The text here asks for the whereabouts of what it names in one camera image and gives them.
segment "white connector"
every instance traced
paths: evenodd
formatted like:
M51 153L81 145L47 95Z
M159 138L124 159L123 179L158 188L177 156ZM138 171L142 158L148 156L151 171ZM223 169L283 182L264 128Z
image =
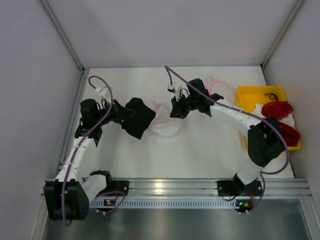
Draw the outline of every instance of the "white connector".
M99 93L99 98L105 99L108 104L111 103L111 95L106 86L104 88L97 87L95 91Z
M172 85L168 85L168 91L175 94L175 99L179 101L180 94L182 90L182 85L176 82L173 82Z

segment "cable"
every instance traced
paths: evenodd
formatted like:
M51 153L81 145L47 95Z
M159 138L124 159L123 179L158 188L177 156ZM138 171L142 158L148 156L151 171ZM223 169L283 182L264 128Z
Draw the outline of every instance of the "cable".
M188 92L187 89L181 88L181 89L180 89L180 92L179 92L179 96L180 96L180 97L181 97L181 92L182 92L182 90L185 90L186 94L187 94L188 96L190 96L190 94L189 94L189 92Z
M79 149L79 147L81 146L81 144L84 142L84 140L93 132L93 130L96 129L96 127L98 127L105 119L106 117L108 116L108 114L110 113L111 111L111 108L112 108L112 103L114 101L114 97L113 97L113 94L112 94L112 91L111 91L111 88L110 86L108 85L108 83L101 77L99 76L96 76L96 75L92 75L89 77L88 79L88 82L90 84L91 87L93 87L94 89L96 89L96 87L94 85L92 85L91 83L91 79L92 78L96 78L96 79L99 79L100 81L102 81L105 86L108 88L109 92L110 92L110 102L111 104L109 105L109 108L108 110L106 111L105 115L100 119L100 121L98 121L96 123L96 125L94 125L85 135L84 137L80 140L80 142L78 143L76 149L74 150L72 156L71 156L71 159L70 159L70 164L66 170L66 173L65 173L65 176L64 176L64 180L63 180L63 184L62 184L62 192L61 192L61 208L62 208L62 219L63 219L63 222L64 222L64 225L66 227L69 227L70 224L72 223L72 220L70 222L67 222L67 218L66 218L66 207L65 207L65 198L66 198L66 194L65 194L65 191L66 191L66 185L67 185L67 179L68 179L68 176L69 176L69 173L70 173L70 170L71 170L71 166L72 166L72 163L75 159L75 156L77 154L77 151Z
M263 182L263 189L262 189L262 193L258 199L258 201L256 201L255 205L253 205L253 207L251 208L250 211L248 211L249 213L252 213L252 211L260 204L264 194L265 194L265 191L266 191L266 181L265 181L265 178L264 176L262 176L262 174L260 174L260 177L262 179L262 182Z
M100 198L100 197L103 197L103 196L108 196L108 195L111 195L111 194L121 194L123 196L123 198L121 199L121 201L119 202L119 204L117 206L112 208L110 211L106 211L105 214L113 213L114 211L119 209L120 205L124 202L125 197L126 197L125 193L122 192L122 191L109 191L109 192L106 192L106 193L103 193L103 194L97 196L97 198Z
M274 171L274 172L264 172L264 171L262 171L261 173L266 174L266 175L275 175L275 174L281 173L283 170L286 169L286 167L288 166L288 164L289 164L289 162L290 162L290 155L289 155L288 145L287 145L285 139L283 138L283 136L281 135L281 133L278 132L278 130L277 130L274 126L272 126L268 121L266 121L265 119L263 119L263 118L261 118L261 117L259 117L259 116L256 116L256 115L254 115L254 114L252 114L252 113L248 113L248 112L246 112L246 111L243 111L243 110L238 109L238 108L235 108L235 107L227 106L227 105L225 105L225 104L222 104L222 103L220 103L220 102L218 102L218 101L215 101L215 100L211 99L209 96L205 95L204 93L202 93L201 91L199 91L197 88L195 88L194 86L192 86L187 80L185 80L182 76L180 76L178 73L176 73L175 71L173 71L170 67L168 67L168 66L164 66L164 67L165 67L166 71L167 71L168 74L169 74L169 78L170 78L170 83L171 83L171 84L173 83L173 81L172 81L172 77L171 77L170 72L173 73L177 78L179 78L181 81L183 81L185 84L187 84L191 89L193 89L194 91L196 91L198 94L200 94L201 96L203 96L204 98L206 98L206 99L209 100L210 102L212 102L212 103L214 103L214 104L217 104L217 105L219 105L219 106L221 106L221 107L227 108L227 109L230 108L231 110L234 110L234 111L236 111L236 112L242 112L243 114L245 114L245 115L247 115L247 116L250 116L250 117L252 117L252 118L256 118L256 119L262 121L263 123L265 123L267 126L269 126L269 127L275 132L275 134L277 134L277 136L280 138L280 140L281 140L281 142L282 142L282 144L283 144L283 146L284 146L284 149L285 149L286 159L285 159L285 163L284 163L283 167L280 168L278 171Z
M254 203L254 201L255 201L254 192L252 190L250 190L250 201L251 201L251 203Z
M105 108L107 104L108 104L108 103L107 103L107 100L101 99L101 106L102 106L103 108Z
M275 100L276 102L279 101L278 96L275 95L274 93L266 93L265 95L266 95L266 96L269 96L269 99L270 99L270 100Z
M232 198L230 198L230 199L226 199L226 198L224 198L224 196L221 196L224 200L226 200L227 202L230 202L230 201L232 201L233 199L235 199L237 196L234 196L234 197L232 197Z

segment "white table surface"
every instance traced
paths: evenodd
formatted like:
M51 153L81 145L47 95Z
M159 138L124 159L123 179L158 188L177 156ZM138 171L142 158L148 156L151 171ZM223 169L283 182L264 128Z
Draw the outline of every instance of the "white table surface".
M187 80L205 80L213 76L233 87L266 85L259 66L174 67ZM133 97L148 97L157 103L171 104L174 96L167 91L169 78L164 67L97 68L89 76L98 75L112 87L113 96L125 106ZM93 84L103 87L94 79ZM87 83L83 99L100 103L98 94ZM128 135L121 126L109 123L92 160L99 159L96 169L108 170L116 178L232 178L249 157L244 136L226 123L198 111L182 121L179 133L162 138L147 130L142 139ZM280 169L286 156L282 153L264 169ZM289 165L277 175L266 178L293 178Z

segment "zip tie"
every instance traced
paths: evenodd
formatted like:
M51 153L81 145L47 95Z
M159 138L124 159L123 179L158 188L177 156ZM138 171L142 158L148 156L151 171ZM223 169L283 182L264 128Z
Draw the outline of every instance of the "zip tie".
M243 108L240 108L240 111L238 111L237 114L234 116L234 120L233 120L233 125L234 125L234 126L236 125L235 120L237 119L238 115L239 115L240 113L242 113L243 111L244 111L244 109L243 109Z
M226 121L226 122L228 122L227 112L228 112L232 107L233 107L232 105L229 105L229 107L228 107L227 110L225 111L225 113L226 113L226 114L225 114L225 121Z

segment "enclosure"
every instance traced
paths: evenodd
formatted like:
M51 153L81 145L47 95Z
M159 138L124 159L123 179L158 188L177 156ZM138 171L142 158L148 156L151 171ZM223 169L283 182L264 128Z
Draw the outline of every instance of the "enclosure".
M2 239L320 239L319 2L2 5ZM219 196L217 181L231 179L249 158L246 141L225 122L193 111L169 138L148 129L138 140L119 124L103 126L90 162L115 180L129 181L126 205L106 216L92 211L68 228L48 219L45 182L71 152L80 103L100 101L88 77L105 79L123 105L141 97L171 105L165 65L188 81L213 77L235 90L284 89L302 147L290 151L284 171L264 176L260 205L238 215L233 201ZM96 80L94 85L104 86ZM264 171L285 162L283 152Z

